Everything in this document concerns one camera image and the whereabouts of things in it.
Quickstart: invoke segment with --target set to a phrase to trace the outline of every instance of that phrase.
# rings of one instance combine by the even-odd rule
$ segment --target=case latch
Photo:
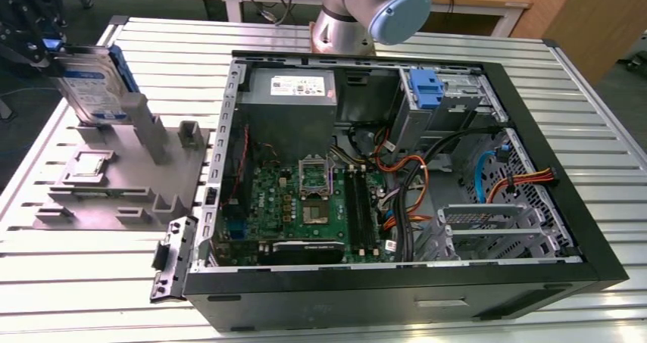
[[[157,271],[152,282],[150,302],[184,301],[184,281],[189,268],[197,219],[182,217],[169,223],[165,239],[157,242],[152,268]]]

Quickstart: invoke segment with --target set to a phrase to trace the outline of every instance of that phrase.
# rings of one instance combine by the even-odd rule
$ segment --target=open computer tower
[[[500,64],[233,54],[150,300],[216,329],[511,319],[627,279]]]

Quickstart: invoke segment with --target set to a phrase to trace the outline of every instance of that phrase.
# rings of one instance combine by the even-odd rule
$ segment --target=metal workbench
[[[164,124],[190,119],[212,129],[232,49],[309,48],[305,27],[138,18],[108,26],[100,43],[112,41]],[[631,279],[516,321],[217,333],[188,303],[148,303],[162,232],[30,228],[81,141],[61,102],[0,197],[0,341],[647,341],[647,158],[561,51],[537,40],[432,34],[377,50],[503,64]]]

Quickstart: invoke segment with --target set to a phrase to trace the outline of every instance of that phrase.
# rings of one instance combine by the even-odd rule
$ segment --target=motherboard
[[[373,211],[383,192],[379,172],[308,159],[257,167],[248,217],[226,220],[218,265],[388,262]]]

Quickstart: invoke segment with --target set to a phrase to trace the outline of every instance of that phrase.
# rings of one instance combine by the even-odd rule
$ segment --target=ram slot
[[[365,185],[365,174],[355,176],[355,196],[357,200],[357,218],[361,234],[361,248],[372,250],[375,246],[373,218],[371,216],[371,197]]]
[[[345,194],[345,217],[348,221],[348,234],[351,238],[351,251],[361,248],[360,220],[357,215],[357,194],[355,191],[355,172],[344,172],[344,194]]]

